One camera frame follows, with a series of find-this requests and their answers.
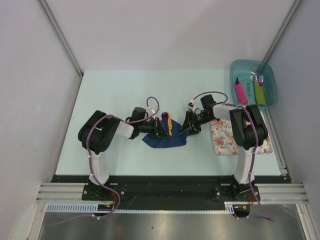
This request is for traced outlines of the gold knife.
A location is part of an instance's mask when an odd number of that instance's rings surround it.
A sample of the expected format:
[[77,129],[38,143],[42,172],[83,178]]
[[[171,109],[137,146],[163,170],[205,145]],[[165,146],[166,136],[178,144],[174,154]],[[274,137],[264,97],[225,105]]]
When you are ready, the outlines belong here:
[[172,133],[173,124],[172,124],[171,116],[168,112],[167,112],[167,128],[168,128],[168,134],[170,136],[172,136],[173,135],[173,133]]

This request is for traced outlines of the dark blue paper napkin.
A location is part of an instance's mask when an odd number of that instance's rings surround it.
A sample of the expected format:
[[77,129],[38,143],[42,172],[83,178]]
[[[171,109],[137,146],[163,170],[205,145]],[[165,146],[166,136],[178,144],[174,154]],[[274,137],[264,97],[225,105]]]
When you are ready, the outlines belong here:
[[181,129],[181,125],[172,120],[172,135],[169,138],[160,138],[160,137],[151,137],[150,134],[147,134],[142,141],[147,144],[151,148],[156,149],[166,149],[166,148],[175,148],[181,147],[187,144],[187,137],[190,132],[186,131],[184,133],[179,134]]

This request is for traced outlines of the purple spoon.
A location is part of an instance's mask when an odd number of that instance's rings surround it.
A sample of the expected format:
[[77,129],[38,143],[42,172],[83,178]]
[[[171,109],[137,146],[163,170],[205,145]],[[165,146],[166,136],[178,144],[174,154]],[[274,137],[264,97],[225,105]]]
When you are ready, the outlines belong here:
[[161,119],[164,121],[164,122],[167,122],[169,120],[169,115],[167,112],[163,112],[161,114]]

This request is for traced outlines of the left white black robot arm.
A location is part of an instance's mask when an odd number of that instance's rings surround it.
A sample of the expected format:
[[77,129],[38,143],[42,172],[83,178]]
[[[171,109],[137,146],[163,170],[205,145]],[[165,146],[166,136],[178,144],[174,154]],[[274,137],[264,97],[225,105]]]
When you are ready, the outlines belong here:
[[171,136],[161,126],[160,119],[154,115],[148,116],[147,110],[142,107],[135,107],[126,121],[96,110],[79,130],[77,139],[88,152],[89,180],[95,184],[93,194],[98,199],[105,200],[111,193],[111,188],[105,184],[109,174],[101,154],[109,148],[115,135],[133,140],[140,133],[146,133],[155,140]]

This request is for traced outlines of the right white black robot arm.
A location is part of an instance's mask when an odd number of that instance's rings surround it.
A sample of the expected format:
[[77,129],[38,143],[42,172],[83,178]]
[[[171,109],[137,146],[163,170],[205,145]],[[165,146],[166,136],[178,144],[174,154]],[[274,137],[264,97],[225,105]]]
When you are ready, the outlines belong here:
[[198,95],[202,109],[196,107],[195,98],[189,102],[179,134],[196,135],[201,132],[201,125],[213,120],[230,121],[233,138],[238,145],[238,157],[228,193],[235,200],[242,201],[249,194],[255,196],[255,158],[258,147],[268,138],[268,130],[257,105],[216,102],[212,94],[209,91]]

